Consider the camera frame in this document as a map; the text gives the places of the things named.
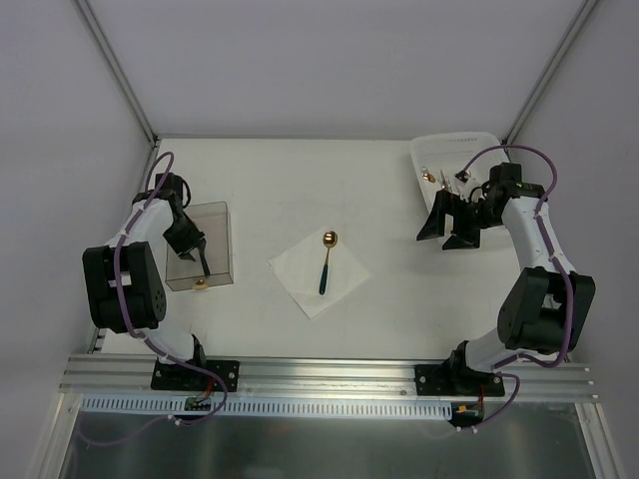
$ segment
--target gray floor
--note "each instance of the gray floor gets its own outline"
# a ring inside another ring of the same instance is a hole
[[[131,433],[149,416],[86,414],[95,440]],[[478,434],[444,422],[220,417],[159,423],[124,446],[76,440],[66,478],[592,478],[572,406],[513,405]]]

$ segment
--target spoon handle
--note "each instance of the spoon handle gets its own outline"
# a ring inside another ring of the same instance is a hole
[[[328,263],[323,266],[321,271],[321,281],[319,282],[319,294],[326,292],[326,281],[328,280]]]

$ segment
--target metal frame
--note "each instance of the metal frame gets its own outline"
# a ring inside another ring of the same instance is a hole
[[[330,407],[341,405],[351,408],[350,413],[346,411],[341,417],[443,420],[445,418],[440,411],[449,408],[453,399],[476,399],[416,395],[414,366],[418,363],[437,364],[440,360],[260,357],[215,359],[234,359],[242,364],[238,393],[233,395],[230,403],[232,407],[226,412],[230,415],[335,417],[335,411]],[[58,477],[65,461],[67,467],[73,467],[74,458],[66,457],[67,445],[78,411],[82,410],[83,405],[87,409],[97,407],[124,413],[161,414],[172,408],[176,412],[182,411],[185,397],[189,393],[167,393],[150,389],[155,361],[156,357],[153,355],[72,355],[60,384],[55,418],[41,441],[45,447],[40,451],[35,469],[37,473],[33,476]],[[574,404],[596,477],[625,477],[610,439],[601,405],[597,403],[597,388],[587,364],[566,363],[556,369],[544,369],[532,363],[516,363],[507,366],[504,371],[515,373],[522,379],[518,395],[520,402]],[[512,392],[513,384],[507,381],[504,386],[504,398],[486,400],[503,402]],[[114,398],[122,400],[122,404],[115,403]],[[167,399],[171,401],[170,405],[158,404]],[[247,404],[251,405],[250,411],[247,410]],[[315,407],[319,404],[319,408],[303,409],[309,404],[314,404]],[[278,410],[276,414],[275,407],[278,405],[293,407],[290,412]],[[385,412],[385,405],[388,406],[388,412]]]
[[[597,479],[625,478],[601,404],[575,404],[581,431]]]
[[[416,364],[441,360],[355,360],[261,357],[210,357],[237,360],[243,397],[292,397],[366,400],[476,400],[476,397],[417,396]],[[156,394],[150,388],[156,357],[146,354],[74,354],[60,384],[61,392]],[[524,402],[597,402],[595,382],[586,364],[566,363],[545,369],[516,363],[503,369],[521,379],[518,400]],[[506,397],[513,384],[504,384]],[[486,398],[503,401],[504,398]]]
[[[114,76],[116,83],[118,84],[120,91],[125,97],[125,100],[131,107],[131,110],[140,125],[145,137],[149,143],[157,146],[158,139],[160,138],[174,138],[175,136],[162,134],[159,136],[154,131],[149,119],[136,96],[133,87],[129,83],[127,76],[120,64],[118,57],[116,56],[107,35],[105,34],[98,18],[91,7],[89,0],[72,0],[82,19],[84,20],[89,33],[91,34],[96,46],[100,50],[102,57],[104,58],[109,70]],[[566,31],[562,35],[559,43],[553,50],[550,58],[546,62],[541,74],[534,83],[530,93],[526,97],[523,106],[519,110],[519,113],[515,117],[512,126],[508,130],[508,134],[503,139],[503,143],[512,144],[517,140],[517,137],[527,124],[532,112],[537,107],[539,101],[546,93],[552,80],[557,76],[561,66],[568,54],[572,51],[575,41],[579,37],[579,34],[583,31],[588,20],[592,17],[595,8],[599,5],[600,0],[583,0],[572,20],[568,24]],[[176,138],[201,138],[201,135],[179,135]]]
[[[149,143],[157,136],[88,0],[72,0]]]
[[[550,55],[550,58],[546,62],[545,67],[541,71],[541,75],[537,78],[521,110],[519,110],[515,121],[508,131],[508,135],[506,135],[504,139],[504,144],[512,145],[515,143],[519,134],[528,123],[532,112],[559,73],[566,57],[572,51],[575,41],[588,23],[588,20],[592,17],[592,13],[599,3],[600,0],[583,0],[575,16],[570,21],[568,28],[566,28],[566,31],[561,37],[561,40],[559,40],[552,55]]]

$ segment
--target transparent container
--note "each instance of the transparent container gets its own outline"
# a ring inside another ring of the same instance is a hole
[[[200,255],[192,251],[196,261],[180,259],[167,248],[165,283],[173,291],[206,289],[233,284],[233,252],[231,248],[231,217],[226,202],[192,205],[185,212],[207,239],[205,258],[211,275],[205,276]]]

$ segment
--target purple cable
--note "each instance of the purple cable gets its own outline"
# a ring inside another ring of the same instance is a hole
[[[539,225],[539,229],[541,230],[541,235],[544,237],[544,242],[546,242],[546,247],[548,247],[548,250],[551,251],[552,243],[550,242],[550,238],[548,237],[548,231],[546,230],[546,226],[543,224],[541,217],[537,217],[537,224]],[[563,360],[566,358],[568,354],[568,348],[570,347],[570,334],[572,332],[572,313],[574,308],[574,291],[572,289],[572,283],[570,282],[570,277],[568,276],[568,273],[564,269],[561,262],[559,262],[559,259],[553,256],[552,263],[559,271],[559,274],[561,274],[563,282],[566,285],[566,321],[563,326],[566,329],[566,331],[564,333],[563,341],[561,343],[561,349],[559,349],[559,352],[557,353],[557,357],[555,357],[554,361],[551,361],[551,362],[542,361],[541,359],[537,359],[536,357],[531,356],[530,354],[527,354],[525,352],[518,355],[519,357],[528,359],[534,362],[535,364],[539,364],[542,367],[557,367],[559,364],[563,362]]]
[[[519,393],[519,386],[521,385],[521,380],[519,379],[519,376],[517,376],[516,374],[511,374],[509,372],[498,372],[496,374],[497,376],[501,377],[501,380],[503,381],[504,377],[509,377],[511,379],[515,380],[515,388],[512,391],[512,394],[510,394],[510,397],[508,398],[508,400],[505,402],[505,404],[503,406],[501,406],[499,408],[499,410],[497,410],[497,412],[495,412],[494,414],[492,414],[491,416],[487,417],[486,419],[484,419],[482,422],[480,422],[479,424],[472,426],[475,429],[479,428],[479,427],[483,427],[486,424],[491,423],[492,421],[494,421],[497,417],[499,417],[501,414],[503,414],[503,412],[506,410],[506,408],[512,404],[512,402],[515,400],[515,397],[517,397],[517,394]]]
[[[541,157],[541,159],[544,162],[546,162],[548,164],[548,166],[550,167],[550,171],[552,172],[552,182],[550,183],[550,186],[548,187],[548,190],[546,190],[546,192],[539,199],[539,202],[537,202],[537,207],[535,208],[535,212],[539,213],[539,210],[541,210],[541,207],[543,206],[544,202],[546,200],[548,200],[548,197],[550,196],[552,191],[557,186],[557,169],[555,168],[554,163],[552,163],[552,160],[550,160],[550,158],[548,158],[544,153],[540,152],[536,148],[527,147],[525,145],[495,145],[494,147],[488,147],[488,148],[480,151],[474,157],[472,157],[470,159],[470,161],[468,162],[468,164],[464,167],[464,170],[466,172],[468,172],[468,169],[470,168],[470,165],[475,163],[479,157],[481,157],[482,155],[484,155],[484,154],[486,154],[488,152],[492,152],[493,150],[511,150],[511,149],[512,150],[525,150],[526,152],[534,153],[538,157]]]
[[[143,214],[143,212],[146,210],[146,208],[151,204],[151,202],[155,199],[155,197],[158,195],[158,191],[160,190],[160,188],[162,187],[162,185],[164,184],[164,181],[167,179],[167,176],[169,175],[169,171],[171,170],[171,167],[173,166],[173,161],[175,159],[175,155],[173,154],[173,152],[166,152],[164,154],[162,154],[160,157],[158,157],[158,159],[151,165],[151,170],[149,172],[149,176],[147,178],[147,180],[151,177],[151,173],[153,172],[153,169],[155,168],[155,166],[161,161],[163,160],[165,157],[170,157],[169,159],[169,164],[167,165],[167,168],[165,169],[164,173],[162,174],[162,177],[160,178],[160,180],[158,181],[158,183],[156,184],[155,189],[151,192],[151,194],[149,195],[149,197],[146,199],[146,201],[144,202],[143,205],[143,210],[138,210],[129,220],[129,222],[125,225],[124,228],[124,234],[120,235],[120,238],[118,239],[118,242],[116,243],[116,250],[114,252],[114,257],[113,257],[113,263],[114,263],[114,272],[115,272],[115,282],[116,282],[116,292],[118,294],[118,301],[120,303],[120,309],[122,310],[122,317],[124,318],[124,323],[127,326],[127,331],[129,332],[129,334],[132,337],[135,337],[137,339],[143,339],[144,343],[153,351],[155,352],[158,356],[160,357],[166,357],[167,359],[169,359],[170,361],[186,368],[186,369],[191,369],[192,371],[196,371],[199,372],[201,374],[204,374],[206,376],[211,377],[212,379],[214,379],[218,384],[220,384],[220,386],[222,387],[222,390],[224,392],[224,397],[222,399],[222,401],[220,402],[220,404],[218,404],[216,407],[214,407],[211,412],[209,412],[207,415],[200,417],[199,419],[180,419],[178,424],[186,424],[189,426],[193,426],[196,424],[200,424],[202,422],[208,421],[209,419],[211,419],[216,413],[218,413],[227,403],[227,400],[229,398],[229,389],[227,388],[227,385],[225,384],[225,382],[222,380],[222,378],[220,376],[218,376],[216,373],[209,371],[207,369],[204,369],[202,367],[198,367],[198,366],[194,366],[193,364],[189,364],[171,354],[168,354],[167,352],[163,351],[161,348],[159,348],[158,346],[156,346],[151,339],[149,339],[148,337],[145,336],[145,334],[143,332],[137,333],[134,326],[133,326],[133,322],[131,321],[131,316],[129,315],[129,308],[127,306],[127,300],[124,296],[124,287],[122,285],[122,266],[121,266],[121,262],[120,262],[120,255],[122,252],[122,246],[124,245],[124,242],[127,239],[127,235],[131,232],[131,230],[133,229],[133,226],[135,225],[135,223],[140,219],[140,216]],[[133,439],[134,437],[138,436],[140,433],[142,433],[143,431],[147,430],[149,427],[151,427],[153,424],[166,419],[168,416],[162,415],[162,416],[158,416],[154,419],[152,419],[151,421],[147,422],[144,426],[142,426],[140,429],[138,429],[137,431],[133,432],[132,434],[129,434],[126,437],[123,437],[121,439],[116,439],[113,441],[94,441],[93,439],[89,439],[87,436],[85,436],[82,431],[80,430],[80,424],[78,424],[77,426],[77,430],[76,430],[76,434],[78,435],[78,437],[80,437],[80,439],[82,439],[84,442],[86,442],[89,445],[93,445],[93,446],[99,446],[99,447],[108,447],[108,446],[117,446],[117,445],[121,445],[121,444],[125,444],[126,442],[130,441],[131,439]]]

